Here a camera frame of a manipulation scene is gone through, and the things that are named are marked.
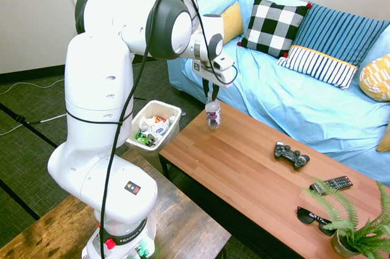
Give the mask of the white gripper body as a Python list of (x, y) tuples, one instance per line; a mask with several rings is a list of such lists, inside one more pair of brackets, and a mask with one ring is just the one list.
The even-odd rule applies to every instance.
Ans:
[(231, 86), (236, 77), (236, 68), (232, 59), (214, 59), (211, 63), (193, 60), (192, 70), (201, 78), (223, 88)]

